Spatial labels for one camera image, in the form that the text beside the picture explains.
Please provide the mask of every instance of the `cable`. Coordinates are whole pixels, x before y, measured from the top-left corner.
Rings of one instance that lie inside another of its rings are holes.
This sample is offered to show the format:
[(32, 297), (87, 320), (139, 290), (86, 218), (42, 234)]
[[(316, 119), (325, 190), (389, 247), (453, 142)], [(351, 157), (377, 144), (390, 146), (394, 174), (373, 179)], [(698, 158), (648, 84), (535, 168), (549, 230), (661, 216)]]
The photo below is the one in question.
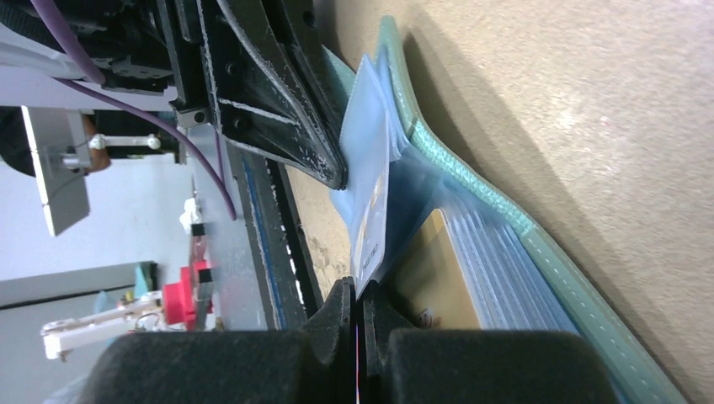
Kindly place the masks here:
[(119, 101), (118, 99), (111, 98), (108, 95), (96, 92), (96, 91), (92, 90), (91, 88), (86, 88), (82, 84), (79, 84), (78, 82), (73, 82), (72, 80), (67, 80), (64, 78), (56, 78), (55, 80), (66, 85), (67, 87), (69, 87), (71, 89), (77, 90), (80, 93), (88, 95), (89, 97), (96, 98), (99, 101), (103, 101), (109, 105), (112, 105), (119, 109), (123, 109), (124, 111), (126, 111), (130, 114), (138, 116), (139, 118), (142, 118), (143, 120), (147, 120), (147, 121), (153, 123), (154, 125), (158, 126), (159, 128), (165, 130), (167, 133), (169, 133), (169, 135), (175, 137), (177, 141), (182, 143), (189, 150), (189, 152), (194, 155), (194, 157), (199, 161), (200, 165), (204, 168), (204, 170), (206, 170), (206, 172), (210, 176), (210, 179), (213, 181), (213, 183), (216, 185), (216, 187), (218, 187), (218, 190), (221, 192), (223, 201), (226, 202), (226, 207), (228, 208), (229, 217), (231, 218), (232, 221), (236, 220), (236, 217), (237, 217), (236, 216), (236, 207), (233, 204), (231, 195), (228, 193), (228, 189), (226, 188), (226, 185), (218, 177), (216, 170), (214, 170), (213, 167), (208, 162), (208, 160), (206, 160), (203, 153), (200, 152), (199, 148), (196, 147), (196, 145), (192, 141), (190, 141), (188, 137), (186, 137), (184, 134), (179, 132), (176, 128), (171, 126), (169, 123), (160, 120), (157, 116), (149, 114), (146, 111), (142, 111), (136, 107), (132, 107), (131, 105), (123, 103), (123, 102)]
[[(106, 80), (104, 74), (102, 74), (99, 68), (94, 65), (92, 59), (89, 57), (84, 48), (82, 48), (82, 44), (79, 43), (77, 36), (72, 32), (72, 29), (70, 29), (69, 24), (62, 16), (62, 13), (60, 12), (59, 8), (57, 8), (55, 1), (31, 0), (31, 2), (32, 5), (35, 6), (35, 10), (37, 11), (37, 14), (39, 14), (40, 19), (42, 19), (42, 22), (47, 25), (47, 29), (52, 33), (52, 36), (55, 37), (57, 42), (65, 51), (65, 53), (67, 53), (67, 55), (75, 63), (77, 63), (77, 66), (82, 69), (84, 74), (91, 81), (100, 85), (104, 84), (104, 81)], [(226, 202), (226, 207), (228, 208), (228, 216), (231, 218), (232, 221), (236, 220), (236, 207), (233, 204), (231, 195), (228, 193), (226, 183), (223, 181), (222, 178), (223, 166), (220, 148), (218, 150), (218, 160), (219, 164), (221, 165), (219, 167), (221, 170), (221, 177), (219, 178), (218, 174), (216, 174), (216, 170), (214, 170), (210, 163), (208, 163), (208, 160), (206, 160), (205, 156), (203, 155), (203, 153), (200, 152), (199, 148), (196, 147), (196, 145), (191, 142), (188, 137), (186, 137), (184, 134), (179, 132), (176, 128), (172, 127), (168, 123), (160, 120), (158, 117), (149, 114), (146, 111), (142, 111), (138, 108), (132, 107), (129, 104), (122, 103), (118, 99), (111, 98), (108, 95), (98, 93), (90, 88), (86, 88), (71, 80), (60, 78), (56, 78), (55, 80), (66, 85), (69, 88), (77, 90), (80, 93), (86, 94), (89, 97), (96, 98), (109, 105), (112, 105), (119, 109), (123, 109), (124, 111), (130, 114), (138, 116), (143, 120), (151, 122), (159, 128), (165, 130), (167, 133), (169, 133), (169, 135), (176, 138), (179, 143), (183, 144), (189, 150), (189, 152), (193, 154), (196, 159), (198, 159), (200, 165), (204, 168), (204, 170), (206, 170), (206, 172), (210, 176), (210, 179), (213, 181), (213, 183), (216, 184), (216, 187), (218, 187), (218, 190), (221, 192), (221, 196)]]
[(31, 0), (32, 5), (35, 6), (37, 14), (39, 14), (40, 19), (47, 29), (55, 37), (57, 43), (60, 44), (62, 49), (67, 53), (67, 55), (77, 63), (77, 66), (82, 69), (82, 72), (97, 84), (104, 84), (106, 80), (104, 74), (99, 70), (98, 67), (94, 65), (92, 59), (87, 55), (87, 52), (82, 48), (82, 44), (79, 43), (77, 36), (72, 32), (69, 24), (62, 16), (62, 13), (54, 0)]

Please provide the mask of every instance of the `purple cable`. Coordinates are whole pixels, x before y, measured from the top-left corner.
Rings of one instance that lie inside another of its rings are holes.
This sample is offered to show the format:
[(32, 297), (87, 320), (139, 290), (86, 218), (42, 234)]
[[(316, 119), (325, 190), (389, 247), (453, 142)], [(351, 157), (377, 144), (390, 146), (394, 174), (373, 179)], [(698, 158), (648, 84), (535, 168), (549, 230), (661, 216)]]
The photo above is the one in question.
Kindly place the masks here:
[(77, 36), (70, 29), (69, 24), (62, 16), (60, 9), (57, 8), (54, 0), (31, 0), (35, 6), (37, 14), (40, 15), (42, 22), (47, 25), (47, 29), (55, 37), (57, 43), (67, 55), (77, 63), (77, 66), (82, 69), (82, 72), (97, 84), (104, 84), (104, 74), (94, 65), (92, 59), (87, 55), (87, 52), (82, 48)]
[(225, 183), (221, 181), (221, 179), (218, 177), (218, 174), (216, 174), (216, 170), (214, 170), (213, 167), (210, 166), (210, 163), (208, 162), (208, 160), (205, 159), (203, 153), (200, 152), (199, 148), (196, 147), (196, 145), (193, 144), (193, 142), (191, 142), (188, 137), (179, 132), (176, 128), (172, 127), (170, 124), (160, 120), (158, 117), (149, 114), (146, 111), (142, 111), (136, 107), (132, 107), (129, 104), (122, 103), (118, 99), (111, 98), (108, 95), (104, 95), (90, 88), (86, 88), (78, 82), (73, 82), (72, 80), (66, 80), (64, 78), (56, 78), (55, 80), (73, 90), (77, 90), (80, 93), (86, 94), (89, 97), (96, 98), (99, 101), (103, 101), (116, 108), (123, 109), (124, 111), (130, 114), (136, 115), (139, 118), (142, 118), (143, 120), (147, 120), (158, 126), (159, 128), (165, 130), (167, 133), (169, 133), (169, 135), (175, 137), (177, 141), (179, 141), (187, 149), (189, 149), (189, 152), (193, 154), (195, 158), (198, 159), (200, 165), (204, 168), (204, 170), (206, 170), (206, 172), (210, 176), (210, 179), (213, 181), (213, 183), (216, 184), (216, 187), (218, 187), (218, 190), (221, 192), (223, 201), (226, 202), (226, 207), (228, 208), (228, 216), (231, 218), (232, 221), (236, 220), (236, 207), (233, 204), (231, 195), (228, 193), (228, 189), (226, 188)]

